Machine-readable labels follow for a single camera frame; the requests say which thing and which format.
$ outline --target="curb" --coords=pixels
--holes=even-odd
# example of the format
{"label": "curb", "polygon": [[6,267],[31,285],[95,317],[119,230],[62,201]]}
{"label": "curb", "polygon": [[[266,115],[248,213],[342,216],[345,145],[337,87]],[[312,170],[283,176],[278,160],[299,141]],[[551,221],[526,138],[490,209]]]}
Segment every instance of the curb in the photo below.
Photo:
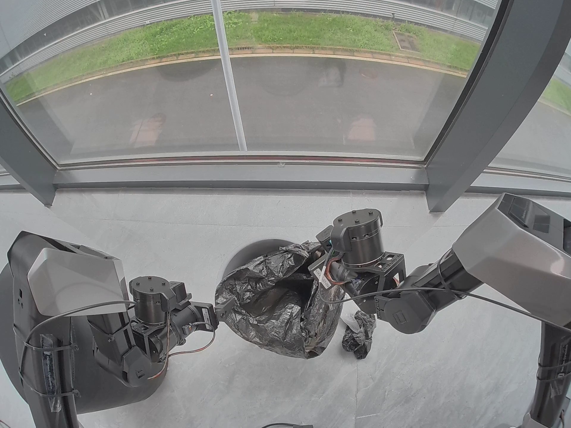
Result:
{"label": "curb", "polygon": [[[422,68],[425,70],[436,71],[444,74],[451,74],[454,76],[459,76],[465,78],[467,72],[453,68],[449,65],[443,65],[435,62],[425,61],[417,57],[410,57],[400,53],[379,53],[375,51],[360,51],[360,50],[345,50],[339,48],[329,48],[329,47],[239,47],[229,49],[231,58],[240,57],[260,57],[260,56],[307,56],[307,57],[335,57],[344,59],[358,59],[363,61],[381,62],[381,63],[391,63],[391,64],[401,64],[407,65],[415,68]],[[69,82],[62,83],[61,85],[54,87],[52,89],[44,89],[40,91],[37,95],[32,95],[21,102],[17,103],[17,106],[31,102],[42,96],[49,95],[53,92],[57,92],[63,89],[67,89],[71,86],[77,86],[84,82],[94,81],[96,79],[105,78],[107,76],[112,76],[120,73],[127,73],[129,71],[142,70],[144,68],[151,68],[157,65],[168,65],[174,63],[184,63],[192,62],[197,60],[210,60],[219,59],[220,54],[218,49],[209,49],[206,51],[200,51],[196,53],[180,53],[177,55],[172,55],[168,57],[160,58],[149,58],[142,59],[138,61],[130,61],[117,65],[116,67],[107,68],[105,70],[100,70],[94,72],[95,74],[77,76]]]}

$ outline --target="black trash bag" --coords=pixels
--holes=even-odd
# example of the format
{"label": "black trash bag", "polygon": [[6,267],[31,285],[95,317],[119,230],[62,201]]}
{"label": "black trash bag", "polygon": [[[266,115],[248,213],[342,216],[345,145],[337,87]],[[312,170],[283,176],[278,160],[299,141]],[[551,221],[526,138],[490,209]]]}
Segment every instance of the black trash bag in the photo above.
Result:
{"label": "black trash bag", "polygon": [[377,326],[377,319],[373,314],[367,314],[362,310],[358,310],[355,320],[359,324],[359,331],[354,332],[349,326],[345,328],[345,334],[341,341],[341,346],[347,352],[353,352],[357,360],[364,359],[373,344],[373,331]]}
{"label": "black trash bag", "polygon": [[[314,358],[330,343],[341,304],[327,304],[308,266],[321,245],[291,244],[239,267],[216,289],[216,303],[234,298],[225,323],[248,342],[288,357]],[[340,300],[339,287],[320,288],[326,300]]]}

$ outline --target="black cylindrical motor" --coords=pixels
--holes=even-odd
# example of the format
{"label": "black cylindrical motor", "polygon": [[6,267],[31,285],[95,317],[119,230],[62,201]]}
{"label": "black cylindrical motor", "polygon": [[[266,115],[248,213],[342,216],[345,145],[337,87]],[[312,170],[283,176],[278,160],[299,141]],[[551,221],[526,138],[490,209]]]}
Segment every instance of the black cylindrical motor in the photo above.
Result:
{"label": "black cylindrical motor", "polygon": [[382,216],[375,209],[353,210],[335,219],[331,246],[343,253],[344,266],[358,272],[382,257],[381,227]]}
{"label": "black cylindrical motor", "polygon": [[161,292],[165,287],[169,287],[169,282],[157,276],[137,277],[131,283],[137,320],[150,326],[167,323],[167,313],[161,307]]}

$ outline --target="gray metal column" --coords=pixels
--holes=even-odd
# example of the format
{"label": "gray metal column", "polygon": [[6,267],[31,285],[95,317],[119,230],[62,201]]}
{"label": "gray metal column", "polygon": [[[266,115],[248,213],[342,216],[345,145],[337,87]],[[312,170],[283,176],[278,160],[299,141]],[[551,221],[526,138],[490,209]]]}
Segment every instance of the gray metal column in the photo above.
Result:
{"label": "gray metal column", "polygon": [[454,203],[508,142],[571,37],[571,0],[501,0],[496,14],[427,161],[426,200],[432,212]]}
{"label": "gray metal column", "polygon": [[46,206],[54,201],[56,167],[32,142],[0,87],[0,165]]}
{"label": "gray metal column", "polygon": [[222,70],[224,71],[226,90],[228,91],[228,99],[230,100],[230,110],[232,110],[234,129],[236,130],[236,138],[238,139],[238,147],[240,148],[240,151],[247,151],[246,137],[244,135],[244,128],[242,127],[242,117],[240,116],[240,108],[238,107],[238,97],[236,96],[236,85],[234,84],[234,75],[232,74],[232,64],[230,63],[230,53],[228,52],[228,41],[226,39],[226,30],[224,28],[224,18],[222,17],[222,7],[220,5],[220,0],[210,1],[212,2],[212,14],[214,16],[214,26],[216,27],[216,35],[218,38],[218,49],[222,59]]}

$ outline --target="yellow road edge line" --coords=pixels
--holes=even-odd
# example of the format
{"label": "yellow road edge line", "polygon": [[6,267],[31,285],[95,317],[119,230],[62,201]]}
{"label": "yellow road edge line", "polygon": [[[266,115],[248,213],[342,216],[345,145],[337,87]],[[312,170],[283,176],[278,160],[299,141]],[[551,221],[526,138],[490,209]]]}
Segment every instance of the yellow road edge line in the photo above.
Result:
{"label": "yellow road edge line", "polygon": [[[427,65],[418,65],[416,63],[408,63],[408,62],[399,62],[399,61],[390,61],[390,60],[386,60],[386,59],[375,59],[375,58],[370,58],[370,57],[360,57],[358,55],[337,55],[337,54],[321,54],[321,53],[232,53],[230,54],[231,58],[241,58],[241,57],[320,57],[320,58],[336,58],[336,59],[349,59],[349,60],[360,60],[360,61],[367,61],[367,62],[379,62],[379,63],[389,63],[392,65],[402,65],[402,66],[406,66],[406,67],[414,67],[414,68],[420,68],[422,70],[429,70],[429,71],[434,71],[437,73],[444,73],[444,74],[449,74],[449,75],[453,75],[453,76],[459,76],[461,78],[465,78],[467,75],[464,73],[458,73],[456,71],[449,71],[449,70],[442,70],[440,68],[434,68],[434,67],[429,67]],[[153,67],[158,67],[160,65],[172,65],[175,63],[185,63],[185,62],[194,62],[194,61],[205,61],[205,60],[215,60],[215,59],[219,59],[220,56],[219,55],[210,55],[210,56],[203,56],[203,57],[192,57],[189,59],[177,59],[177,60],[173,60],[173,61],[165,61],[165,62],[152,62],[152,63],[147,63],[146,65],[138,65],[136,67],[131,67],[131,68],[124,68],[122,70],[117,70],[117,71],[110,71],[109,73],[102,73],[99,75],[95,75],[95,76],[90,76],[89,78],[84,78],[84,79],[80,79],[79,81],[75,81],[69,84],[65,84],[64,86],[59,86],[56,87],[55,89],[50,89],[50,90],[46,90],[45,92],[42,92],[41,94],[38,94],[36,96],[33,96],[31,98],[28,98],[26,100],[24,100],[23,102],[20,102],[17,104],[17,106],[21,106],[23,104],[29,103],[33,100],[36,100],[38,98],[41,98],[43,96],[52,94],[54,92],[58,92],[60,90],[63,89],[67,89],[68,87],[72,87],[72,86],[77,86],[79,84],[83,84],[85,82],[89,82],[89,81],[94,81],[96,79],[100,79],[100,78],[106,78],[108,76],[114,76],[114,75],[118,75],[121,73],[128,73],[129,71],[138,71],[138,70],[144,70],[145,68],[153,68]]]}

